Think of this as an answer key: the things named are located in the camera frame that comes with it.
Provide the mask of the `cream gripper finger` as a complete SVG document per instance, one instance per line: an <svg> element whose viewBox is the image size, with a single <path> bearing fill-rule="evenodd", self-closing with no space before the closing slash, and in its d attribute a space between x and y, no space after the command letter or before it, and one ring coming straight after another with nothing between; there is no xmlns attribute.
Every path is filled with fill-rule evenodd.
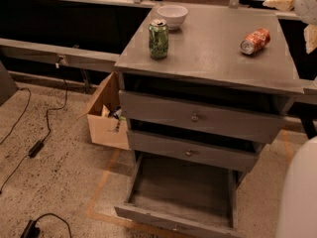
<svg viewBox="0 0 317 238"><path fill-rule="evenodd" d="M317 48L317 26L308 25L304 29L306 53L311 54Z"/></svg>
<svg viewBox="0 0 317 238"><path fill-rule="evenodd" d="M264 0L263 5L279 11L290 11L294 8L295 0Z"/></svg>

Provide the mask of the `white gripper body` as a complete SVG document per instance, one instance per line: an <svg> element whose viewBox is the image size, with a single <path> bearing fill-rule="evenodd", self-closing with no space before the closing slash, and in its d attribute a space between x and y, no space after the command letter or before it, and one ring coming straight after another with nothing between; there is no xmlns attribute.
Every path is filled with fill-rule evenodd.
<svg viewBox="0 0 317 238"><path fill-rule="evenodd" d="M317 0L295 0L294 11L302 22L317 25Z"/></svg>

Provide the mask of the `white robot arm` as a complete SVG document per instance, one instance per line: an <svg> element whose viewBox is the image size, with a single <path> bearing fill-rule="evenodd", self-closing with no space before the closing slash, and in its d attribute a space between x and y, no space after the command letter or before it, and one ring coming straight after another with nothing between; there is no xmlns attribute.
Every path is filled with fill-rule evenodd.
<svg viewBox="0 0 317 238"><path fill-rule="evenodd" d="M294 9L307 27L306 53L317 49L317 0L264 0L279 11ZM317 137L304 143L288 167L274 238L317 238Z"/></svg>

